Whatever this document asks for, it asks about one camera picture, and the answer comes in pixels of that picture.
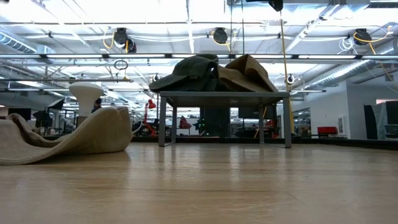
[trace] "ceiling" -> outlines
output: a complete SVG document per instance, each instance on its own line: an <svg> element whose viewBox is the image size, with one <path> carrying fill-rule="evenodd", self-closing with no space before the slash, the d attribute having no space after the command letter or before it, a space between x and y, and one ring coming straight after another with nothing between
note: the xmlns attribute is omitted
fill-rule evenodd
<svg viewBox="0 0 398 224"><path fill-rule="evenodd" d="M368 45L350 45L352 38L343 43L344 38L348 34L352 37L357 28L366 28L373 39L380 39L386 36L387 26L391 25L389 35L374 43L377 51L378 46L394 39L398 31L398 26L395 25L398 9L367 8L369 1L354 1L358 4L347 5L328 5L328 1L301 1L300 4L290 3L295 1L286 2L282 17L288 54L372 54ZM262 2L11 0L9 4L0 5L0 32L10 34L27 45L47 46L56 54L123 54L124 51L116 45L108 49L103 43L105 41L111 45L112 33L118 27L127 28L138 54L282 53L280 14ZM213 41L211 33L215 27L225 28L228 41L231 41L230 47ZM0 44L0 54L20 52ZM133 82L101 82L100 85L105 89L146 89L155 74L164 77L172 73L174 65L180 60L130 59L126 76ZM38 76L45 75L45 66L35 60L15 58L8 61L24 66ZM115 78L118 72L112 62L56 60L46 66L47 74L51 74L53 79L70 76L110 79ZM261 64L268 71L274 85L284 89L283 61L266 61ZM301 82L309 82L337 65L327 61L289 62L287 71ZM53 82L51 86L54 85L66 88L68 83ZM138 91L120 91L118 94L130 103L145 103L150 97L155 97L152 93Z"/></svg>

